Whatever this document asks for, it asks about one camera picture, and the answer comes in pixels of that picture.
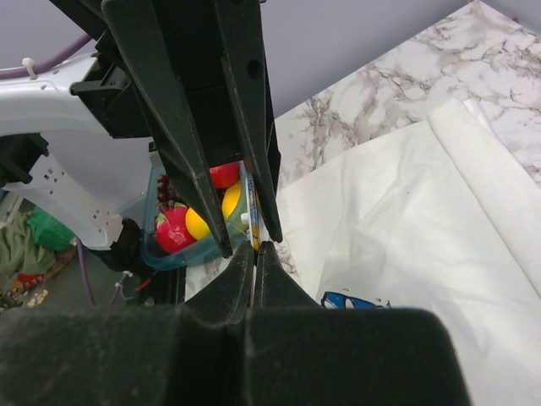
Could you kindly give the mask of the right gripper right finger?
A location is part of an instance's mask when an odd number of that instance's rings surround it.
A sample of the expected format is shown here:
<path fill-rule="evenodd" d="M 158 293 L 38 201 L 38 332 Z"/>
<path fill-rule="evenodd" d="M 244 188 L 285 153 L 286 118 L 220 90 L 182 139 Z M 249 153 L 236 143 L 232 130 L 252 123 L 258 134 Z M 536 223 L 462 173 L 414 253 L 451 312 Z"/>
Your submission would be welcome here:
<path fill-rule="evenodd" d="M 448 331 L 420 309 L 326 310 L 261 245 L 243 322 L 246 405 L 468 405 Z"/>

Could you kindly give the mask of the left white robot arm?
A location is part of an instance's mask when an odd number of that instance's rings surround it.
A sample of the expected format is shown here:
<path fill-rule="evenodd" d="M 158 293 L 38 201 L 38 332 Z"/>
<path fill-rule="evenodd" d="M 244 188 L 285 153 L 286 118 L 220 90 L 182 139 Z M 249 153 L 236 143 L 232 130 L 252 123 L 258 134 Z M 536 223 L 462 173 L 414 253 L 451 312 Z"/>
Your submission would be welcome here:
<path fill-rule="evenodd" d="M 144 274 L 119 207 L 143 187 L 152 141 L 222 256 L 230 228 L 210 169 L 241 161 L 281 241 L 280 167 L 258 1 L 58 1 L 94 41 L 1 76 L 1 186 L 63 223 L 110 269 Z"/>

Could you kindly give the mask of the round brooch irises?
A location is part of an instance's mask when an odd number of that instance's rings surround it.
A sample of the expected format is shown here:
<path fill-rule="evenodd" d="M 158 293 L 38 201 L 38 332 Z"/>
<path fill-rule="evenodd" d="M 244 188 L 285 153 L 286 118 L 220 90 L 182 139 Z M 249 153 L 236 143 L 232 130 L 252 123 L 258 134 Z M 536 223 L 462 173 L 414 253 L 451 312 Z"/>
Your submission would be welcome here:
<path fill-rule="evenodd" d="M 256 252 L 260 250 L 260 216 L 257 191 L 251 173 L 245 175 L 249 239 Z"/>

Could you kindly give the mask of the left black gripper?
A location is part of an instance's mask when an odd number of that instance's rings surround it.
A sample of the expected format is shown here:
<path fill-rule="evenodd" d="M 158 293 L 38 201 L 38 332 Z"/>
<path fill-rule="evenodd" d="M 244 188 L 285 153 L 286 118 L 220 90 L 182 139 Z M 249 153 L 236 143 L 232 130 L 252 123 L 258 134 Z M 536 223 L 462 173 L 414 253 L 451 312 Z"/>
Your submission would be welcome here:
<path fill-rule="evenodd" d="M 268 234 L 281 242 L 273 184 L 281 154 L 260 2 L 54 6 L 96 41 L 99 67 L 73 85 L 73 95 L 114 139 L 150 130 L 174 189 L 206 221 L 222 256 L 231 257 L 232 246 L 208 163 L 245 160 Z"/>

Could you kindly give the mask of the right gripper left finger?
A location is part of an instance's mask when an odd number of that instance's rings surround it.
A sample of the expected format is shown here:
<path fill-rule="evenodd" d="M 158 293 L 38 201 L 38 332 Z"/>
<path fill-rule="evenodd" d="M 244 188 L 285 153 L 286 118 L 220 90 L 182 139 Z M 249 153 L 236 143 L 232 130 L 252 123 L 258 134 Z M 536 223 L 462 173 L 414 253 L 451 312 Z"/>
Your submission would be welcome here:
<path fill-rule="evenodd" d="M 4 405 L 249 405 L 242 318 L 254 251 L 237 249 L 236 303 L 10 310 L 1 319 Z"/>

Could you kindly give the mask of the white printed t-shirt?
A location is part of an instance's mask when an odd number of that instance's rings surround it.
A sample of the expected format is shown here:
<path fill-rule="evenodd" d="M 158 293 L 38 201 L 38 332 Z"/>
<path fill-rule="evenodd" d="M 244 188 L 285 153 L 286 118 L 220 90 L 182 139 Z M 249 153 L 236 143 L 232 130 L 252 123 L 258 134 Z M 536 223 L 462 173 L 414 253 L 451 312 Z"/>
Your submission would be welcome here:
<path fill-rule="evenodd" d="M 540 188 L 475 101 L 342 153 L 277 202 L 312 298 L 427 310 L 475 404 L 539 404 Z"/>

